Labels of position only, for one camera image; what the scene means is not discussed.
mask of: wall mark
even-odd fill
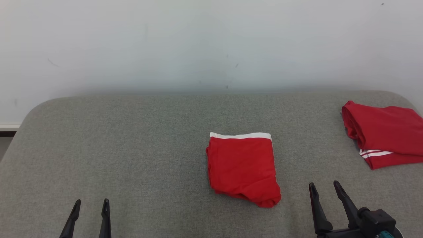
[[[58,67],[58,68],[60,68],[60,66],[58,66],[58,65],[56,65],[55,63],[53,63],[49,58],[47,58],[47,60],[52,64],[52,65],[54,65],[54,66],[56,66],[56,67]]]
[[[148,24],[144,26],[144,36],[145,38],[148,38]]]

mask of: white wall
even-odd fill
[[[422,7],[417,0],[0,0],[0,125],[20,124],[48,99],[113,89],[379,89],[421,108]]]

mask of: gray upholstered surface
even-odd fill
[[[423,234],[423,164],[371,171],[344,130],[341,106],[412,107],[382,91],[214,96],[100,96],[33,109],[0,162],[0,237],[58,237],[77,199],[75,237],[98,237],[104,198],[113,237],[312,238],[314,182],[335,228],[333,188],[382,208],[407,238]],[[281,202],[272,209],[216,195],[209,132],[272,135]]]

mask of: red fabric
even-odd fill
[[[357,140],[371,169],[423,162],[423,119],[410,108],[342,107],[348,137]]]
[[[217,194],[246,199],[263,208],[280,201],[270,139],[211,137],[206,153],[210,186]]]

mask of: robotic arm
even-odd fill
[[[59,238],[72,238],[74,235],[74,228],[75,222],[78,220],[79,217],[79,210],[81,208],[81,200],[78,199],[74,205],[74,208],[69,215],[68,220],[65,223],[65,227],[62,230]],[[110,204],[109,199],[105,199],[103,203],[102,209],[102,227],[100,228],[100,236],[99,238],[111,238],[112,231],[110,229]]]
[[[382,209],[370,211],[368,208],[358,210],[341,184],[333,181],[333,185],[348,217],[348,228],[333,230],[320,205],[316,187],[310,183],[308,188],[317,238],[403,238],[395,227],[396,221],[385,211]]]

